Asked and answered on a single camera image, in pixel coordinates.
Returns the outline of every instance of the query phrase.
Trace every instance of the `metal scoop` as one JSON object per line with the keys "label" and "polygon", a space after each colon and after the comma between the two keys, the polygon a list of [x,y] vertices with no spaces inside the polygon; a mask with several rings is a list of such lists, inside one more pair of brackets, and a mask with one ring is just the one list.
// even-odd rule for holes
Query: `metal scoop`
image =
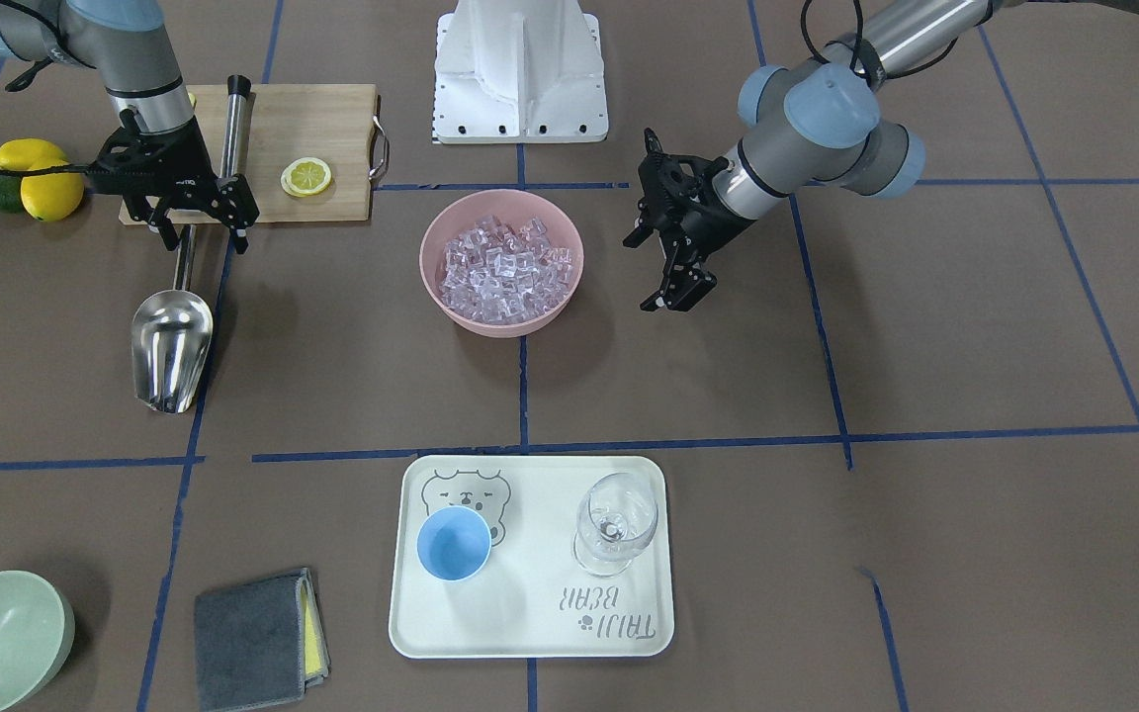
{"label": "metal scoop", "polygon": [[[249,81],[231,76],[228,87],[227,141],[222,148],[221,166],[223,177],[239,170],[239,154],[244,150],[247,125],[244,116],[248,107]],[[149,409],[161,410],[162,414],[182,414],[190,408],[205,369],[208,344],[214,337],[214,313],[204,298],[187,292],[196,253],[192,226],[183,227],[177,248],[173,288],[147,297],[131,321],[136,395]]]}

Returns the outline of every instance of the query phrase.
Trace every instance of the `lemon slice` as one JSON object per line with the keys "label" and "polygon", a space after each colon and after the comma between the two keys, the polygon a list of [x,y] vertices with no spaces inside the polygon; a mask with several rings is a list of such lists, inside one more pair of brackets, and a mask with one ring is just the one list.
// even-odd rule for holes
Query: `lemon slice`
{"label": "lemon slice", "polygon": [[295,198],[318,195],[331,185],[331,169],[320,158],[297,158],[280,174],[280,187]]}

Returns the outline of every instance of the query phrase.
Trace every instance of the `bear drawing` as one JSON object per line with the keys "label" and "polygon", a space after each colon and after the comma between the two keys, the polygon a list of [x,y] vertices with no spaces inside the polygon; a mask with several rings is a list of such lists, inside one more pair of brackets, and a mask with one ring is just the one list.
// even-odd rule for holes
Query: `bear drawing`
{"label": "bear drawing", "polygon": [[448,506],[468,506],[481,514],[490,524],[491,546],[503,541],[503,506],[511,496],[513,488],[499,472],[487,476],[478,469],[456,469],[449,475],[434,469],[433,477],[420,490],[425,514]]}

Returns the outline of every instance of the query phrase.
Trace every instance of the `black cable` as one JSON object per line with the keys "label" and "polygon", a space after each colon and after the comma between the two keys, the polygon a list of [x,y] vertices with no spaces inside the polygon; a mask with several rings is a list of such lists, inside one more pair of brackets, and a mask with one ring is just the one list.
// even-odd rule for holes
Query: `black cable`
{"label": "black cable", "polygon": [[859,73],[855,64],[859,64],[859,49],[865,43],[865,9],[859,5],[859,0],[851,0],[855,8],[855,47],[851,50],[851,72],[861,79],[868,79],[868,72]]}
{"label": "black cable", "polygon": [[[24,13],[25,15],[28,15],[28,17],[38,19],[38,22],[40,22],[42,26],[47,27],[47,32],[50,32],[50,36],[56,38],[56,44],[59,46],[59,49],[62,49],[65,55],[68,55],[73,59],[77,59],[79,63],[82,63],[81,58],[77,57],[77,55],[73,55],[72,49],[68,49],[67,41],[64,41],[64,33],[60,32],[59,27],[56,26],[56,23],[50,22],[50,19],[47,18],[46,15],[39,13],[33,8],[26,8],[26,6],[17,3],[17,1],[15,0],[0,0],[0,5],[2,5],[5,8],[14,9],[17,13]],[[87,63],[82,63],[82,66],[85,66],[87,68],[90,69],[95,68]]]}
{"label": "black cable", "polygon": [[[803,42],[808,46],[811,57],[813,57],[817,63],[828,64],[826,56],[820,54],[820,51],[814,48],[814,43],[811,41],[811,33],[808,31],[808,26],[805,26],[805,15],[808,15],[811,9],[812,2],[813,0],[804,0],[803,2],[803,11],[798,14],[798,31],[803,33]],[[862,73],[859,73],[858,71],[859,50],[860,47],[863,46],[865,41],[865,8],[859,3],[859,0],[851,0],[851,5],[855,8],[855,44],[853,49],[851,49],[851,72],[854,72],[855,76],[867,77],[867,75],[862,75]]]}
{"label": "black cable", "polygon": [[952,48],[957,46],[957,40],[961,40],[961,38],[959,36],[953,38],[953,40],[948,44],[948,49],[944,49],[943,52],[941,52],[937,57],[931,59],[929,63],[921,64],[920,67],[912,67],[911,69],[899,72],[898,75],[888,75],[886,76],[886,79],[902,79],[906,76],[912,76],[915,75],[915,73],[918,72],[925,72],[927,68],[931,68],[935,64],[941,63],[941,60],[943,60],[944,57],[952,54]]}
{"label": "black cable", "polygon": [[66,163],[63,166],[51,166],[49,169],[38,169],[36,171],[9,171],[0,169],[0,177],[49,177],[54,174],[85,174],[89,165],[82,163]]}
{"label": "black cable", "polygon": [[[808,46],[808,50],[809,52],[811,52],[811,57],[814,60],[817,60],[817,63],[828,64],[828,59],[826,58],[826,56],[820,54],[820,51],[814,48],[814,43],[811,41],[811,33],[808,31],[808,26],[805,25],[805,17],[808,17],[808,13],[811,9],[812,2],[813,0],[803,0],[803,11],[798,14],[798,31],[803,33],[803,42],[805,46]],[[858,71],[855,71],[855,66],[858,66],[859,64],[859,51],[860,49],[862,49],[865,41],[865,9],[863,6],[859,3],[859,0],[851,0],[851,5],[854,5],[855,8],[855,44],[854,49],[851,49],[851,72],[855,72],[855,76],[859,76],[861,79],[867,79],[867,75],[863,75],[863,73],[859,73]],[[911,69],[906,69],[903,72],[898,73],[898,75],[887,75],[886,79],[887,80],[903,79],[906,76],[912,76],[915,75],[915,73],[925,72],[927,68],[931,68],[935,64],[941,63],[941,60],[943,60],[948,55],[952,54],[952,49],[954,48],[954,46],[957,46],[957,40],[959,40],[959,36],[953,38],[953,40],[948,44],[948,47],[943,50],[943,52],[940,52],[940,55],[931,59],[929,63],[921,64],[921,66],[919,67],[912,67]]]}
{"label": "black cable", "polygon": [[803,33],[803,41],[808,46],[808,52],[811,52],[811,57],[813,57],[814,60],[817,60],[817,63],[828,64],[828,59],[823,58],[823,55],[820,54],[820,51],[814,48],[814,44],[811,41],[811,33],[809,33],[808,28],[805,28],[805,15],[810,9],[811,9],[811,0],[804,0],[803,13],[798,14],[798,31]]}

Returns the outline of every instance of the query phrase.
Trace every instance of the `brown floor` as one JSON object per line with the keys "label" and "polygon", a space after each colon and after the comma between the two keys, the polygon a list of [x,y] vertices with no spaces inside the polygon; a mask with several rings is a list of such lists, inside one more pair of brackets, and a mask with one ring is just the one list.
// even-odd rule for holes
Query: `brown floor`
{"label": "brown floor", "polygon": [[[620,244],[641,130],[730,147],[740,81],[805,57],[796,0],[583,0],[609,139],[525,149],[431,145],[449,1],[163,5],[191,84],[376,84],[393,167],[371,221],[261,226],[226,276],[203,237],[221,333],[185,416],[132,395],[159,240],[114,198],[0,215],[0,568],[50,578],[79,620],[21,709],[195,709],[195,596],[308,565],[334,674],[294,709],[1139,711],[1139,18],[1003,11],[880,96],[926,140],[924,185],[805,189],[715,255],[695,311],[646,314],[658,251]],[[818,38],[849,28],[836,5]],[[93,153],[114,125],[96,76],[5,93],[23,68],[0,64],[0,144]],[[490,183],[539,190],[587,246],[577,296],[523,341],[454,327],[412,267],[440,208]],[[662,466],[667,652],[394,652],[401,475],[472,447]]]}

